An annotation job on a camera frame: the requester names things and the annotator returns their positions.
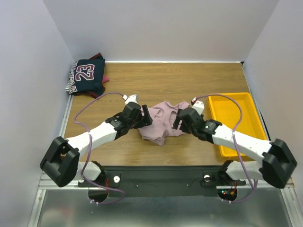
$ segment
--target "white backdrop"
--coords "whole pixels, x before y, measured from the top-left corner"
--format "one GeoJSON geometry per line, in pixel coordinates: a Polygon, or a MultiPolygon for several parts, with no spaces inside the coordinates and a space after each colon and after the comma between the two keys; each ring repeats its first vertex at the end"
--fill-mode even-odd
{"type": "Polygon", "coordinates": [[[0,6],[0,226],[25,227],[73,59],[41,0],[0,6]]]}
{"type": "Polygon", "coordinates": [[[285,140],[298,161],[293,174],[303,208],[303,1],[280,0],[244,72],[271,139],[285,140]]]}
{"type": "Polygon", "coordinates": [[[244,61],[278,0],[44,0],[75,59],[244,61]]]}

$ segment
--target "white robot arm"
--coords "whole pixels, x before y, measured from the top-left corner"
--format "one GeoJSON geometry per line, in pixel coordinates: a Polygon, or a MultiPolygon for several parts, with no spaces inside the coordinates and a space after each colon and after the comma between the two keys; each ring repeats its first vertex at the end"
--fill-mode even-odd
{"type": "MultiPolygon", "coordinates": [[[[141,128],[152,123],[147,106],[142,106],[143,114],[137,99],[137,95],[128,97],[122,112],[108,118],[90,131],[92,149],[126,135],[130,129],[141,128]]],[[[192,107],[179,110],[174,128],[179,128],[180,121],[182,121],[180,129],[183,132],[191,133],[200,140],[235,149],[232,130],[218,121],[205,121],[202,115],[203,109],[203,103],[196,101],[192,107]]],[[[240,132],[235,132],[235,137],[241,153],[255,160],[245,162],[245,167],[251,179],[265,180],[276,188],[285,187],[297,166],[297,162],[286,143],[282,140],[276,140],[275,142],[259,140],[240,132]]],[[[88,132],[66,140],[58,137],[50,145],[41,161],[40,168],[59,187],[63,187],[72,180],[82,179],[81,172],[84,163],[79,162],[79,160],[87,154],[88,150],[88,132]]],[[[235,180],[247,178],[241,164],[236,161],[226,161],[221,167],[215,166],[215,169],[215,173],[208,180],[212,185],[230,185],[235,180]]],[[[89,162],[83,174],[87,179],[94,181],[101,172],[100,165],[96,162],[89,162]]],[[[158,177],[151,177],[151,181],[153,182],[158,177]]]]}
{"type": "MultiPolygon", "coordinates": [[[[183,132],[191,133],[200,140],[235,149],[232,129],[215,120],[205,121],[202,111],[197,111],[194,106],[178,111],[174,128],[177,128],[182,120],[180,129],[183,132]]],[[[284,188],[297,166],[286,143],[279,139],[275,142],[259,140],[237,131],[235,138],[240,152],[255,160],[244,162],[251,179],[265,180],[276,188],[284,188]]],[[[225,177],[227,181],[247,179],[239,162],[226,161],[223,168],[224,174],[221,177],[225,177]]]]}

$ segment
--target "metal frame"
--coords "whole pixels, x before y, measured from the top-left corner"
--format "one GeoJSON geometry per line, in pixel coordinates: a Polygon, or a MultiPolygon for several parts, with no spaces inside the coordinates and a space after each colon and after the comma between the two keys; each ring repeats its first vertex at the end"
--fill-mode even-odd
{"type": "MultiPolygon", "coordinates": [[[[73,102],[73,96],[69,96],[68,103],[66,106],[65,114],[63,117],[62,125],[60,128],[59,136],[64,136],[67,122],[69,119],[70,111],[71,111],[71,105],[73,102]]],[[[250,187],[248,182],[247,185],[245,186],[239,186],[238,188],[247,188],[250,187]]],[[[260,181],[258,183],[258,187],[262,188],[270,188],[272,187],[268,183],[264,181],[260,181]]],[[[222,189],[226,188],[224,186],[218,186],[217,189],[222,189]]],[[[59,188],[45,173],[41,174],[39,186],[38,186],[38,191],[36,195],[36,199],[34,202],[33,210],[30,216],[30,220],[28,223],[28,227],[36,227],[38,225],[41,209],[43,206],[44,198],[45,198],[45,193],[46,190],[87,190],[88,188],[80,188],[78,187],[78,181],[72,181],[69,183],[67,186],[63,188],[59,188]]],[[[285,206],[289,215],[289,218],[291,220],[291,223],[294,227],[303,227],[303,213],[302,210],[299,206],[299,202],[294,190],[294,184],[293,181],[290,180],[287,184],[287,186],[284,189],[281,189],[281,193],[285,202],[285,206]]]]}

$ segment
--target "plastic bin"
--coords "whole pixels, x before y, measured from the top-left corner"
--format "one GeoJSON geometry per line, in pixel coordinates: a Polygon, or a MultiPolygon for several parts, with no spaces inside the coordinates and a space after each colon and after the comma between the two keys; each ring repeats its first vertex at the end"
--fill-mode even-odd
{"type": "MultiPolygon", "coordinates": [[[[242,108],[243,119],[236,131],[258,139],[267,140],[250,93],[241,92],[222,94],[234,99],[242,108]]],[[[208,101],[213,119],[222,122],[232,129],[240,118],[240,112],[235,103],[220,96],[210,96],[208,97],[208,101]]],[[[219,148],[222,157],[238,156],[237,152],[233,149],[224,146],[219,146],[219,148]]]]}

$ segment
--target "wood grain surface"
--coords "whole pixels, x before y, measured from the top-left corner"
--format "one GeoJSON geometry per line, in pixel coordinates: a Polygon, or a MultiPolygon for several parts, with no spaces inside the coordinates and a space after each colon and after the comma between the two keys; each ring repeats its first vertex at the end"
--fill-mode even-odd
{"type": "MultiPolygon", "coordinates": [[[[176,105],[196,96],[210,93],[248,92],[240,64],[152,63],[106,64],[110,81],[106,92],[120,91],[126,95],[138,94],[139,103],[152,107],[162,101],[176,105]]],[[[65,132],[65,138],[77,136],[85,129],[73,123],[74,116],[92,101],[90,96],[75,96],[65,132]]],[[[210,119],[208,99],[203,100],[205,119],[210,119]]],[[[122,111],[124,101],[119,95],[108,95],[85,110],[78,121],[89,128],[100,125],[106,118],[122,111]]],[[[91,159],[102,165],[163,166],[163,165],[220,165],[226,158],[219,148],[200,141],[192,135],[167,137],[164,146],[142,140],[138,130],[93,150],[91,159]]]]}

